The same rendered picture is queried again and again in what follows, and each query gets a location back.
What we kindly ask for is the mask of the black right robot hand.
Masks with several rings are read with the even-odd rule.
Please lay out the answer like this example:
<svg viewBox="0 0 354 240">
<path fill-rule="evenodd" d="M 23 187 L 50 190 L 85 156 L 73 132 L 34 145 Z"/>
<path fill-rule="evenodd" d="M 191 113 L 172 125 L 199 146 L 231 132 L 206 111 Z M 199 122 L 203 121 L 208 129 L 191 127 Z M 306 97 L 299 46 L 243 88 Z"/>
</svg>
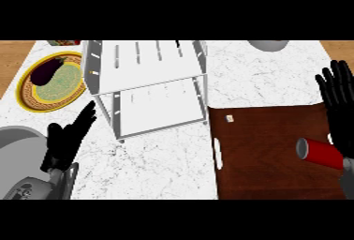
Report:
<svg viewBox="0 0 354 240">
<path fill-rule="evenodd" d="M 343 60 L 315 75 L 326 108 L 331 143 L 345 158 L 354 159 L 354 74 Z"/>
</svg>

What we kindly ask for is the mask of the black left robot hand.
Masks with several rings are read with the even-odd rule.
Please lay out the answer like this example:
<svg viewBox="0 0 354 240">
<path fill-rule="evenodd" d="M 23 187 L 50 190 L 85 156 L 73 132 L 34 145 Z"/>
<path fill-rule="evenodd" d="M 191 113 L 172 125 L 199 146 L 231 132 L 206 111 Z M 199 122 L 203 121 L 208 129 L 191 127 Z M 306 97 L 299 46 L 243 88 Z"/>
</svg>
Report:
<svg viewBox="0 0 354 240">
<path fill-rule="evenodd" d="M 57 123 L 47 126 L 47 152 L 39 170 L 47 173 L 57 169 L 63 172 L 72 165 L 81 141 L 97 119 L 95 102 L 90 101 L 72 124 L 62 127 Z"/>
</svg>

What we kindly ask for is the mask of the red can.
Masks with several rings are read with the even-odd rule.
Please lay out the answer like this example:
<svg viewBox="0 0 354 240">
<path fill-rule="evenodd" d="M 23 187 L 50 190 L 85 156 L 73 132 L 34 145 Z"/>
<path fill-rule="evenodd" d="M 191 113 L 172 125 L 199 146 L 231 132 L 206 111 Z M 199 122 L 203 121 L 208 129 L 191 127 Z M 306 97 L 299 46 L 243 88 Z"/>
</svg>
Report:
<svg viewBox="0 0 354 240">
<path fill-rule="evenodd" d="M 296 142 L 298 158 L 331 169 L 343 168 L 343 156 L 336 147 L 308 138 L 299 138 Z"/>
</svg>

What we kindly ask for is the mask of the brown wooden tray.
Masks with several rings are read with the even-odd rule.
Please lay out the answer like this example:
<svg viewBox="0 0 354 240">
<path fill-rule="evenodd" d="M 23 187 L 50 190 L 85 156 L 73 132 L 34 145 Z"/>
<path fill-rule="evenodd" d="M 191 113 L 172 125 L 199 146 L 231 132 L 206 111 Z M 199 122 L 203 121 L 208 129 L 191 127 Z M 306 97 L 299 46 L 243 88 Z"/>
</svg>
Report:
<svg viewBox="0 0 354 240">
<path fill-rule="evenodd" d="M 326 109 L 306 106 L 209 109 L 221 200 L 340 200 L 342 172 L 299 159 L 301 138 L 324 142 Z"/>
</svg>

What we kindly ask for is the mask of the grey round pot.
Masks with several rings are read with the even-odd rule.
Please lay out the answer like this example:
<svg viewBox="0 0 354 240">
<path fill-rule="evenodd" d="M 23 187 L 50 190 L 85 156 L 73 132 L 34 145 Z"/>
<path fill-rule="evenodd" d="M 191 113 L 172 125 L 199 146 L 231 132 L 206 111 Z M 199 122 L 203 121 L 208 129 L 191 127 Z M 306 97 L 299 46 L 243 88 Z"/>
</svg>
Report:
<svg viewBox="0 0 354 240">
<path fill-rule="evenodd" d="M 47 152 L 47 138 L 31 127 L 0 127 L 0 199 L 25 178 L 48 180 L 39 170 Z"/>
</svg>

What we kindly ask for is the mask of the yellow patterned plate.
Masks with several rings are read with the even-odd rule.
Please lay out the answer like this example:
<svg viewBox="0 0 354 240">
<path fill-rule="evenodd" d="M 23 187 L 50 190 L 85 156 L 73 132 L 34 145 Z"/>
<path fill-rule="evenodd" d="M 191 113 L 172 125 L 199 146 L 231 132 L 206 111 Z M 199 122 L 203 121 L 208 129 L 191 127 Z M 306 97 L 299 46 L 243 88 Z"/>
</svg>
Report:
<svg viewBox="0 0 354 240">
<path fill-rule="evenodd" d="M 60 67 L 45 84 L 35 85 L 32 83 L 34 72 L 54 60 L 62 61 Z M 66 51 L 47 55 L 31 65 L 19 78 L 14 90 L 16 102 L 26 111 L 47 113 L 76 100 L 85 91 L 79 62 L 81 53 Z"/>
</svg>

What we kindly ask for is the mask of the dark purple eggplant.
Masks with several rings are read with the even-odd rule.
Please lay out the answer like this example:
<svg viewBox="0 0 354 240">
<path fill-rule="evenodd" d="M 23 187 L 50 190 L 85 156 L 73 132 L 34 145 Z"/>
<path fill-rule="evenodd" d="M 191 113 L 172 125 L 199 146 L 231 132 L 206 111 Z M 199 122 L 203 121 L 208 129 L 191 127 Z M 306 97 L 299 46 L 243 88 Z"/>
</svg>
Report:
<svg viewBox="0 0 354 240">
<path fill-rule="evenodd" d="M 62 67 L 65 62 L 65 57 L 56 57 L 45 63 L 42 63 L 34 70 L 31 74 L 31 82 L 36 86 L 42 86 L 51 80 L 57 69 Z"/>
</svg>

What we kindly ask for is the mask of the grey bowl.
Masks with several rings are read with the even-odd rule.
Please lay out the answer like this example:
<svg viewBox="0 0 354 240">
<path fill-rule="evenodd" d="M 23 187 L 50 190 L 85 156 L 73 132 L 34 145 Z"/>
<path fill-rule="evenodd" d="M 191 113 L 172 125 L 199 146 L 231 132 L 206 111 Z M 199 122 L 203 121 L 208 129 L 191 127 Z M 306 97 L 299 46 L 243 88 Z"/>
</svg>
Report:
<svg viewBox="0 0 354 240">
<path fill-rule="evenodd" d="M 287 40 L 249 40 L 250 45 L 264 52 L 278 52 L 287 45 Z"/>
</svg>

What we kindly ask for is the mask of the red and green object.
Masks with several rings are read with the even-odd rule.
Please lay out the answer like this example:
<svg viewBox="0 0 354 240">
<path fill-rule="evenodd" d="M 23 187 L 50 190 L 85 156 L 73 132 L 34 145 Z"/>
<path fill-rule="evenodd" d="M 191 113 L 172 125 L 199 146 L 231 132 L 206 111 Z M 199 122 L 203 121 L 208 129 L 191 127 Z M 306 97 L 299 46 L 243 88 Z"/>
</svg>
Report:
<svg viewBox="0 0 354 240">
<path fill-rule="evenodd" d="M 51 46 L 75 46 L 79 45 L 79 40 L 47 40 Z"/>
</svg>

